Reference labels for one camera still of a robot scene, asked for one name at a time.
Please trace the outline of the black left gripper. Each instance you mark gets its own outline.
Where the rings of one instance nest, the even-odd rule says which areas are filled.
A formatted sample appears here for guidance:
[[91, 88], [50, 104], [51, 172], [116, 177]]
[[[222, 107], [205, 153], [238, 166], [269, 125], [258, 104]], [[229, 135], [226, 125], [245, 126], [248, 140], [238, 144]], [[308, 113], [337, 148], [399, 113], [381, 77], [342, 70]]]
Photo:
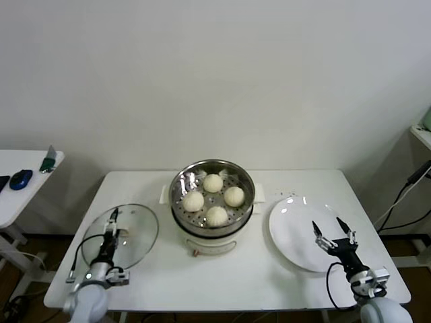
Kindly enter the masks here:
[[113, 265], [113, 257], [115, 250], [119, 245], [119, 236], [121, 233], [120, 229], [117, 229], [117, 217], [119, 215], [119, 208], [115, 208], [110, 214], [107, 222], [104, 225], [104, 234], [110, 234], [111, 236], [104, 236], [104, 241], [99, 249], [99, 253], [96, 257], [96, 262], [104, 262], [109, 265]]

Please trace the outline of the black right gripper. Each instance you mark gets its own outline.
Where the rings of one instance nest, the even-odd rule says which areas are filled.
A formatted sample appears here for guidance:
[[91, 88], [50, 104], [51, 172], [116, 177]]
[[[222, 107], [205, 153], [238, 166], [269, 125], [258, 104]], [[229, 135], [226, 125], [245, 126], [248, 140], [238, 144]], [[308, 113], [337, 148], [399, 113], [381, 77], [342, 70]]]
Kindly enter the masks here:
[[367, 271], [368, 267], [362, 263], [356, 254], [358, 244], [356, 243], [355, 231], [352, 231], [348, 224], [339, 217], [337, 217], [336, 220], [348, 239], [343, 238], [333, 241], [328, 240], [323, 236], [318, 225], [312, 221], [313, 232], [316, 237], [316, 244], [326, 252], [331, 249], [331, 255], [337, 257], [340, 260], [347, 277], [353, 277], [358, 273]]

